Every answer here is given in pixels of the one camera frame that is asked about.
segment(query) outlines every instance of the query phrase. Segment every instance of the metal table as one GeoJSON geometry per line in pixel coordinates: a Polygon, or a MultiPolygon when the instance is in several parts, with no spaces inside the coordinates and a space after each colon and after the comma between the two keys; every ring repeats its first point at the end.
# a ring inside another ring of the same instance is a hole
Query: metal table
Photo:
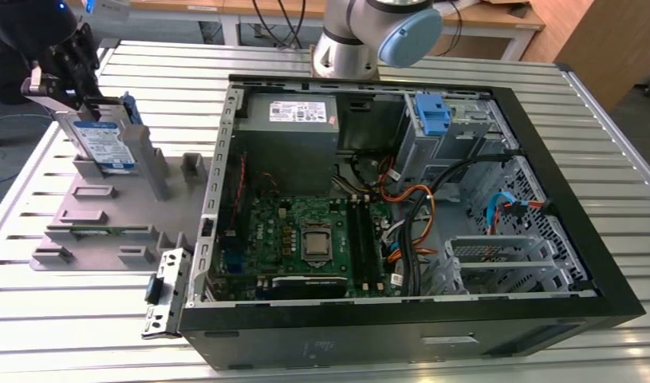
{"type": "MultiPolygon", "coordinates": [[[[307,53],[275,49],[123,41],[99,54],[104,93],[134,94],[170,154],[211,155],[230,73],[310,74],[307,53]]],[[[75,173],[54,124],[0,206],[0,381],[650,381],[650,168],[575,75],[458,58],[380,71],[384,80],[513,88],[648,315],[525,358],[216,373],[184,339],[140,340],[146,273],[27,265],[75,173]]]]}

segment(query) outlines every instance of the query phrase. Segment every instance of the wooden desk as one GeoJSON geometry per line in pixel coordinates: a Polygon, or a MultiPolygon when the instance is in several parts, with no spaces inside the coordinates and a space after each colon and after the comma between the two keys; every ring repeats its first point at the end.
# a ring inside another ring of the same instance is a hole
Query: wooden desk
{"type": "MultiPolygon", "coordinates": [[[[226,0],[131,0],[131,17],[134,18],[160,18],[171,20],[219,21],[204,18],[204,14],[216,14],[223,11],[226,0]],[[186,17],[187,13],[200,14],[198,17],[186,17]]],[[[66,0],[74,10],[82,10],[86,14],[86,7],[82,0],[66,0]]]]}
{"type": "MultiPolygon", "coordinates": [[[[256,0],[256,3],[267,24],[287,25],[278,0],[256,0]]],[[[292,23],[296,23],[302,12],[302,0],[283,0],[283,4],[294,19],[292,23]]],[[[304,26],[323,26],[326,5],[327,0],[307,1],[304,26]]],[[[496,6],[489,3],[480,3],[463,9],[460,11],[463,14],[463,36],[511,39],[501,60],[519,61],[536,31],[541,30],[545,24],[532,10],[525,18],[517,18],[508,14],[508,9],[508,6],[496,6]]],[[[242,23],[260,23],[252,0],[226,0],[220,18],[226,44],[239,45],[238,26],[242,23]]],[[[458,14],[451,14],[446,17],[443,34],[451,35],[456,32],[458,14]]]]}
{"type": "MultiPolygon", "coordinates": [[[[72,8],[83,10],[82,0],[67,0],[67,3],[72,8]]],[[[287,24],[278,0],[256,0],[256,3],[267,24],[287,24]]],[[[283,3],[294,23],[299,22],[302,0],[283,0],[283,3]]],[[[308,0],[306,4],[303,25],[322,27],[327,0],[308,0]]],[[[521,19],[509,15],[507,10],[507,6],[489,3],[463,9],[463,36],[509,39],[501,60],[519,61],[536,31],[544,28],[544,22],[533,11],[521,19]]],[[[251,0],[131,0],[131,17],[220,22],[227,45],[240,44],[242,23],[260,23],[251,0]]],[[[458,14],[451,14],[446,17],[443,34],[452,35],[456,32],[458,14]]]]}

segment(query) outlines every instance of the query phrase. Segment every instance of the floor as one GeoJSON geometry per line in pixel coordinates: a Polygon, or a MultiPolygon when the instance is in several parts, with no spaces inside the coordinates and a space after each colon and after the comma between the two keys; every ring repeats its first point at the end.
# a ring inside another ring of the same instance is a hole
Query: floor
{"type": "MultiPolygon", "coordinates": [[[[220,25],[215,22],[179,22],[130,20],[127,24],[90,20],[96,39],[123,38],[128,40],[167,41],[222,44],[223,32],[220,25]]],[[[278,38],[288,36],[286,26],[276,26],[272,29],[278,38]]],[[[270,37],[260,37],[251,26],[242,28],[242,41],[244,45],[274,46],[270,37]]],[[[315,44],[320,36],[316,28],[304,28],[299,34],[304,46],[315,44]]],[[[31,152],[42,138],[48,124],[44,109],[34,104],[2,105],[0,116],[14,114],[35,114],[40,116],[14,117],[0,120],[0,180],[18,174],[31,152]]],[[[615,122],[621,127],[628,139],[650,163],[650,98],[647,98],[639,89],[631,91],[611,114],[615,122]]],[[[12,180],[0,183],[0,200],[8,191],[12,180]]]]}

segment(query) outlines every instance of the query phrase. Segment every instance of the white label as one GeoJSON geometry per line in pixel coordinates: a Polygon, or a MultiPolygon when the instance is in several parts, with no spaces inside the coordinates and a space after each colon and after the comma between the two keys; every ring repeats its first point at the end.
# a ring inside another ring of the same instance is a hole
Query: white label
{"type": "Polygon", "coordinates": [[[215,6],[188,6],[190,10],[207,10],[208,12],[219,11],[219,8],[215,6]]]}
{"type": "Polygon", "coordinates": [[[403,275],[392,274],[391,275],[391,284],[396,286],[403,286],[403,275]]]}
{"type": "Polygon", "coordinates": [[[119,140],[119,127],[114,122],[78,121],[74,124],[95,162],[111,169],[131,169],[135,166],[134,156],[119,140]]]}
{"type": "Polygon", "coordinates": [[[400,180],[400,173],[394,169],[390,169],[390,177],[394,178],[395,181],[400,180]]]}
{"type": "Polygon", "coordinates": [[[327,122],[324,102],[275,101],[271,103],[271,122],[327,122]]]}
{"type": "Polygon", "coordinates": [[[87,12],[103,18],[126,22],[131,13],[131,0],[87,0],[87,12]]]}

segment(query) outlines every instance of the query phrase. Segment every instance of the side panel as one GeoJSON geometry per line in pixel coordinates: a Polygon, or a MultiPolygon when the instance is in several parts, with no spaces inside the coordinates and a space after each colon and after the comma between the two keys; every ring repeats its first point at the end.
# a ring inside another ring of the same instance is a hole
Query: side panel
{"type": "Polygon", "coordinates": [[[410,323],[183,335],[215,369],[304,368],[521,356],[584,331],[588,322],[410,323]]]}

